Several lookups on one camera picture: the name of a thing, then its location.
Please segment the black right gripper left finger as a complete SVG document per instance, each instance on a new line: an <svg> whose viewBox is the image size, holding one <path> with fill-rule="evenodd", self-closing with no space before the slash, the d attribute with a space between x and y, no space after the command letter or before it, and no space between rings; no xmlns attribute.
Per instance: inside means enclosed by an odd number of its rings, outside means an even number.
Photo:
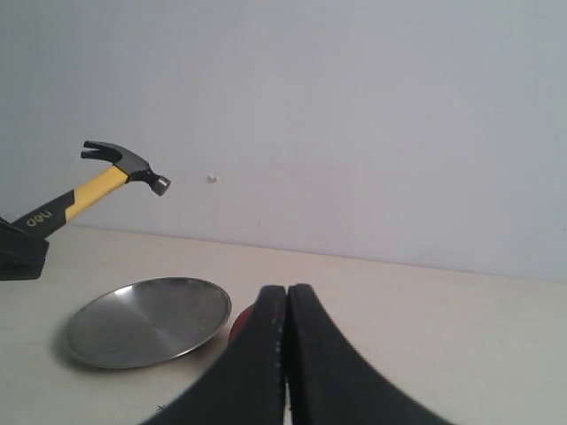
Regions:
<svg viewBox="0 0 567 425"><path fill-rule="evenodd" d="M237 337L150 424L282 424L286 290L265 286Z"/></svg>

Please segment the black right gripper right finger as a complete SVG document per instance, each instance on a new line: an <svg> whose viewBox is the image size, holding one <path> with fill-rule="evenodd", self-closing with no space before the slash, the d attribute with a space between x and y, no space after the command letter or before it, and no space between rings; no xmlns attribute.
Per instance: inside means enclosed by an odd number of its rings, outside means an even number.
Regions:
<svg viewBox="0 0 567 425"><path fill-rule="evenodd" d="M356 351L312 286L291 286L287 307L287 376L294 424L448 423Z"/></svg>

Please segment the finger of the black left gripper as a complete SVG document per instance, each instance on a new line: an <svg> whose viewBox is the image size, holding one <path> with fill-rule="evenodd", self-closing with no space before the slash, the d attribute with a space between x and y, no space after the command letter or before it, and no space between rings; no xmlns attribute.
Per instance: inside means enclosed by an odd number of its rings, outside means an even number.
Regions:
<svg viewBox="0 0 567 425"><path fill-rule="evenodd" d="M43 271L49 242L29 236L1 219L1 280L29 281Z"/></svg>

